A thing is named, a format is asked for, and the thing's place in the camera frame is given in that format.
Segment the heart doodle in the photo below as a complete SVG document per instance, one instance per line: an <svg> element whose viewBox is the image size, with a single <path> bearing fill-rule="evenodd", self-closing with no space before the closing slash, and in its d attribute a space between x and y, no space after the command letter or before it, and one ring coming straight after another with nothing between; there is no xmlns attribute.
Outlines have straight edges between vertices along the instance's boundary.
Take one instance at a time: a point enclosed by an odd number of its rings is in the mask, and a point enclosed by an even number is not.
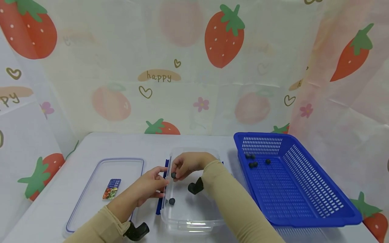
<svg viewBox="0 0 389 243"><path fill-rule="evenodd" d="M181 62L178 61L177 59L174 59L174 66L175 68L179 68L181 66Z"/></svg>
<svg viewBox="0 0 389 243"><path fill-rule="evenodd" d="M314 2L322 2L323 0L304 0L304 2L305 2L305 4L307 4L307 5L310 5L310 4L312 4L312 3L314 3Z"/></svg>
<svg viewBox="0 0 389 243"><path fill-rule="evenodd" d="M5 70L6 70L7 74L15 80L18 80L22 75L22 71L20 71L19 69L13 70L12 68L6 68Z"/></svg>
<svg viewBox="0 0 389 243"><path fill-rule="evenodd" d="M3 146L4 143L4 135L3 132L0 130L0 148Z"/></svg>
<svg viewBox="0 0 389 243"><path fill-rule="evenodd" d="M152 90L151 89L145 89L143 88L143 86L139 86L139 92L141 95L143 95L143 97L145 97L146 99L150 99L150 97L152 96Z"/></svg>
<svg viewBox="0 0 389 243"><path fill-rule="evenodd" d="M284 98L284 104L285 104L286 106L291 106L291 105L294 103L295 100L296 100L296 97L295 97L295 96L290 97L289 95L287 95L287 96L285 96L285 98Z"/></svg>
<svg viewBox="0 0 389 243"><path fill-rule="evenodd" d="M260 63L260 64L258 64L257 71L258 71L259 75L263 76L263 75L267 74L268 71L269 71L268 67L269 68L271 67L271 63L267 63L267 64Z"/></svg>

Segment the white tabletop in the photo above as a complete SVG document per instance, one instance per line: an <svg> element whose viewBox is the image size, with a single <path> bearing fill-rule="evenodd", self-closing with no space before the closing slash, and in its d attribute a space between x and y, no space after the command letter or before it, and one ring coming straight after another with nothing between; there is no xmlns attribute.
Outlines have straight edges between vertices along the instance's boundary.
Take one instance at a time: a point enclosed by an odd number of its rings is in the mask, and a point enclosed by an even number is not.
<svg viewBox="0 0 389 243"><path fill-rule="evenodd" d="M64 225L100 160L138 157L145 160L144 171L147 171L157 165L164 166L174 147L216 149L225 166L242 183L242 172L232 137L91 133L30 206L4 243L63 242ZM155 214L157 203L156 199L148 200L138 209L133 219L136 226L146 222L150 228L150 233L141 242L236 242L226 227L209 236L170 235L164 229L161 217ZM279 233L287 243L377 243L363 224L331 229L283 229L279 230Z"/></svg>

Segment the plastic container lid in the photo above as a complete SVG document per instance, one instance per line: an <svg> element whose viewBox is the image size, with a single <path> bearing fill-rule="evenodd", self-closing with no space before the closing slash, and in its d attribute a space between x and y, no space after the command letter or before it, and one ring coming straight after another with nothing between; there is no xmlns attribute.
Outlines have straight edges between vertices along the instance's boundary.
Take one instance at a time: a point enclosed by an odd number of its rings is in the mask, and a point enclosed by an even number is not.
<svg viewBox="0 0 389 243"><path fill-rule="evenodd" d="M111 200L103 199L111 179L121 179L115 197L134 183L143 172L144 160L139 158L112 158L101 160L87 182L64 230L69 237Z"/></svg>
<svg viewBox="0 0 389 243"><path fill-rule="evenodd" d="M215 226L225 222L217 208L216 202L207 195L205 190L193 195L188 191L188 185L196 183L202 176L202 171L191 173L185 180L173 182L171 169L173 160L183 152L209 152L219 159L218 152L212 149L174 148L170 154L170 161L166 179L170 180L165 189L162 200L161 217L170 233L174 234L208 234ZM174 198L175 204L169 204Z"/></svg>

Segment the strawberry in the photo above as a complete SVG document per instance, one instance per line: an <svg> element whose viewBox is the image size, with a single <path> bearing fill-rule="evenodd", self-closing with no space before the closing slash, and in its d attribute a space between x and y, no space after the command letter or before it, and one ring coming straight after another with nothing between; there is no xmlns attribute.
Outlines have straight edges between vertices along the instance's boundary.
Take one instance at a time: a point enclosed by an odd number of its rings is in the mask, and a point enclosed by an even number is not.
<svg viewBox="0 0 389 243"><path fill-rule="evenodd" d="M365 29L358 31L355 38L353 38L343 49L338 61L338 66L336 67L336 71L330 82L351 75L364 64L369 56L370 50L373 48L373 43L367 36L373 25L374 24L371 23Z"/></svg>
<svg viewBox="0 0 389 243"><path fill-rule="evenodd" d="M244 40L243 21L238 17L240 5L232 11L224 4L205 29L205 50L209 61L217 68L229 64L238 54Z"/></svg>
<svg viewBox="0 0 389 243"><path fill-rule="evenodd" d="M26 198L34 201L64 163L65 159L59 153L51 154L44 159L39 157L32 176L18 180L19 183L27 183Z"/></svg>
<svg viewBox="0 0 389 243"><path fill-rule="evenodd" d="M11 47L25 58L46 58L57 44L53 21L33 0L0 0L0 27Z"/></svg>
<svg viewBox="0 0 389 243"><path fill-rule="evenodd" d="M146 121L149 127L146 129L146 134L172 134L180 135L180 131L173 124L164 122L163 119L159 119L154 124L151 124L149 121Z"/></svg>
<svg viewBox="0 0 389 243"><path fill-rule="evenodd" d="M358 200L350 199L350 201L362 214L366 228L370 230L379 243L384 243L385 235L388 231L388 220L385 215L380 213L382 210L367 204L364 201L363 192L359 193Z"/></svg>
<svg viewBox="0 0 389 243"><path fill-rule="evenodd" d="M289 123L283 126L282 128L278 128L277 126L273 126L272 133L280 133L280 134L288 134L289 132Z"/></svg>

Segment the printed label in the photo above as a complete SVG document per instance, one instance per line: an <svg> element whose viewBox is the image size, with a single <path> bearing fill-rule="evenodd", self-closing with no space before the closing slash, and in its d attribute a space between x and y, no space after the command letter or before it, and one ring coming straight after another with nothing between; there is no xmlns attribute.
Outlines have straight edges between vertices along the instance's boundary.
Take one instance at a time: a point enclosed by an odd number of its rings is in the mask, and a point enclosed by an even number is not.
<svg viewBox="0 0 389 243"><path fill-rule="evenodd" d="M103 199L113 199L117 193L117 189L119 188L121 179L111 179L108 183L107 188L105 189Z"/></svg>

